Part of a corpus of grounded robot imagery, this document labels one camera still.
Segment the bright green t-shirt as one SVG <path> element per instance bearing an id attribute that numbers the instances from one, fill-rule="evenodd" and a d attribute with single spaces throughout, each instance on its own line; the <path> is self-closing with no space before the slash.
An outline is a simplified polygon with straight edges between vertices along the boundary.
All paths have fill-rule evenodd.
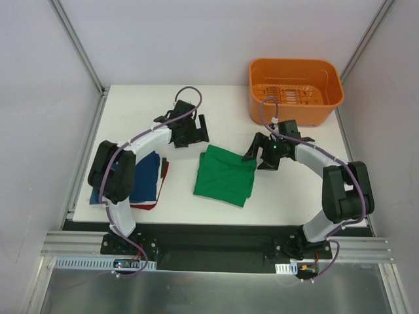
<path id="1" fill-rule="evenodd" d="M 193 194 L 243 207 L 251 197 L 257 162 L 243 161 L 229 150 L 208 145 L 200 154 Z"/>

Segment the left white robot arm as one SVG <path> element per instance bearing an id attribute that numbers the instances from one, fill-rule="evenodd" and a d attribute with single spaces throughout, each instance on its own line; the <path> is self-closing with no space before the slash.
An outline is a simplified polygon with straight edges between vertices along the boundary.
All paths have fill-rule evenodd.
<path id="1" fill-rule="evenodd" d="M 154 119 L 148 130 L 119 145 L 102 141 L 88 174 L 88 184 L 96 191 L 107 211 L 109 226 L 118 235 L 115 245 L 123 254 L 137 250 L 138 238 L 132 234 L 136 222 L 129 195 L 134 190 L 136 166 L 156 149 L 172 143 L 175 148 L 209 142 L 205 116 L 197 106 L 182 100 L 166 115 Z"/>

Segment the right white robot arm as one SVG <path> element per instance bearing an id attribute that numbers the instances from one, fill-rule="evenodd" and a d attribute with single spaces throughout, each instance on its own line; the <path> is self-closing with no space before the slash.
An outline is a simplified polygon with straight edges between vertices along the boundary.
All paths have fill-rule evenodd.
<path id="1" fill-rule="evenodd" d="M 322 179 L 320 212 L 281 245 L 282 253 L 289 258 L 310 258 L 332 235 L 374 211 L 367 166 L 345 162 L 319 147 L 311 137 L 301 136 L 294 120 L 267 128 L 270 135 L 256 133 L 243 161 L 261 158 L 259 169 L 277 170 L 281 159 L 289 158 Z"/>

